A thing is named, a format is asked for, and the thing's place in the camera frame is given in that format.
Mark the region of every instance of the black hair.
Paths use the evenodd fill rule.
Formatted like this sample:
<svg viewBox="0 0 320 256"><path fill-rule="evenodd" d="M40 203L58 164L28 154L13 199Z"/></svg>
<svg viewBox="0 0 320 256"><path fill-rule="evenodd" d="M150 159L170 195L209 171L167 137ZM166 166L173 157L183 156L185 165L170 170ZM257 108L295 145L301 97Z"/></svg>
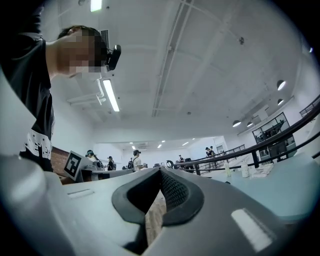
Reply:
<svg viewBox="0 0 320 256"><path fill-rule="evenodd" d="M72 28L79 27L83 34L86 36L94 36L94 60L89 63L90 67L102 67L107 64L108 48L106 42L101 37L98 30L93 27L82 26L82 25L72 25L70 27L63 28L58 35L57 39L68 36L69 30Z"/></svg>
<svg viewBox="0 0 320 256"><path fill-rule="evenodd" d="M81 28L81 30L87 30L87 31L93 32L94 34L98 33L100 35L100 33L96 29L94 29L93 27L82 26L82 25L72 25L72 26L63 28L61 30L60 34L58 35L57 39L60 39L60 38L67 36L69 30L73 29L74 27L79 27L79 28Z"/></svg>

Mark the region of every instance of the white ceiling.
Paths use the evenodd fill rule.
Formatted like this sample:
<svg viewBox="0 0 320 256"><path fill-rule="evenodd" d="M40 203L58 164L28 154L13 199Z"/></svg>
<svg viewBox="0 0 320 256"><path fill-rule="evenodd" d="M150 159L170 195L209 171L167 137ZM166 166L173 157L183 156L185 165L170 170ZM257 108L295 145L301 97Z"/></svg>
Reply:
<svg viewBox="0 0 320 256"><path fill-rule="evenodd" d="M141 142L133 142L130 144L130 142L125 143L113 143L115 147L117 147L120 150L130 150L132 151L132 146L135 147L136 150L144 151L144 150L176 150L176 149L186 149L189 146L191 146L193 143L197 142L199 139L195 138L188 138L188 139L176 139L176 140L165 140L165 142L162 142L162 140L159 141L141 141Z"/></svg>
<svg viewBox="0 0 320 256"><path fill-rule="evenodd" d="M278 99L288 101L295 86L299 33L262 0L103 0L92 13L89 0L52 0L42 17L48 41L61 28L85 25L108 29L110 47L121 45L116 69L101 74L111 79L120 112L108 98L73 106L98 126L132 118L179 122L191 112L212 120L212 136L238 133L263 106L268 115L279 109ZM95 79L57 78L68 99L99 92ZM277 91L280 79L287 83ZM234 129L234 120L243 124ZM217 122L225 129L215 130Z"/></svg>

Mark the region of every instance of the black railing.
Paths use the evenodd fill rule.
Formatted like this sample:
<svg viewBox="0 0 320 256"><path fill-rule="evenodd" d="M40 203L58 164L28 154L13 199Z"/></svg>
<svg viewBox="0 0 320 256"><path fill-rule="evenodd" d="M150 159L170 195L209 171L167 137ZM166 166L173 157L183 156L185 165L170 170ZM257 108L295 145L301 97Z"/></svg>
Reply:
<svg viewBox="0 0 320 256"><path fill-rule="evenodd" d="M300 115L304 117L308 114L318 103L320 102L320 95L314 99L308 106L306 106L303 110L300 111Z"/></svg>
<svg viewBox="0 0 320 256"><path fill-rule="evenodd" d="M272 161L274 159L283 157L285 155L288 155L289 153L296 151L298 149L300 149L301 147L305 146L306 144L310 143L311 141L313 141L314 139L316 139L317 137L320 136L320 131L315 134L314 136L312 136L310 139L306 140L305 142L301 143L300 145L285 151L283 153L280 153L276 156L270 157L268 159L259 161L258 157L257 157L257 151L260 149L264 149L269 145L275 145L279 142L283 142L284 140L287 140L288 138L290 138L293 133L295 133L296 131L300 130L302 127L304 127L306 124L308 124L310 121L312 121L318 114L320 113L320 102L318 102L316 105L313 106L312 110L310 110L302 119L300 119L299 121L297 121L296 123L294 123L291 127L287 128L286 130L278 133L277 135L272 136L271 138L257 144L254 145L252 147L246 148L244 150L240 150L238 152L232 152L226 155L222 155L219 157L210 157L210 158L205 158L205 159L200 159L200 160L196 160L196 161L190 161L190 162L186 162L184 163L185 166L194 166L195 170L196 170L196 174L200 175L200 169L199 169L199 164L206 164L206 163L212 163L212 162L218 162L218 161L224 161L224 160L228 160L228 159L232 159L232 158L238 158L240 156L243 155L247 155L247 154L252 154L253 157L253 163L248 164L248 166L254 166L255 168L259 167L259 164L268 162L268 161ZM316 158L320 155L320 152L316 153L315 155L313 155L313 158ZM233 166L231 167L231 169L235 169L235 168L240 168L240 166ZM223 170L223 168L219 169L207 169L206 171L214 171L214 170Z"/></svg>
<svg viewBox="0 0 320 256"><path fill-rule="evenodd" d="M221 166L224 165L224 161L214 161L215 158L218 158L218 157L221 157L221 156L225 156L227 154L235 153L235 152L238 152L240 150L244 150L245 148L246 147L243 144L241 146L237 146L237 147L235 147L233 149L230 149L228 151L224 151L224 152L221 152L219 154L215 154L214 156L210 157L213 160L213 162L199 164L198 168L199 168L200 172L203 172L202 174L210 172L212 169L218 169L218 168L220 168ZM203 159L208 159L208 157L203 157L203 158L200 158L200 159L197 159L197 160L193 160L193 161L200 161L200 160L203 160ZM228 163L230 163L230 162L232 162L233 160L236 160L236 159L237 159L237 157L233 157L233 158L227 159L227 161L228 161Z"/></svg>

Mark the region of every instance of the desk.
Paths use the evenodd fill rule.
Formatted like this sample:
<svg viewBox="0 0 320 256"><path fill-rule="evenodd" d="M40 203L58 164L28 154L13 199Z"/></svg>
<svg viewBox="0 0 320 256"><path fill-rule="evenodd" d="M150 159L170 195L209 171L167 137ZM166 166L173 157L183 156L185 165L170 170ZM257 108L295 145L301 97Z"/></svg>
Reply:
<svg viewBox="0 0 320 256"><path fill-rule="evenodd" d="M230 182L288 223L307 217L320 192L320 166L304 153L274 164L264 178L242 178L237 170L231 177L225 171L210 174L214 180Z"/></svg>

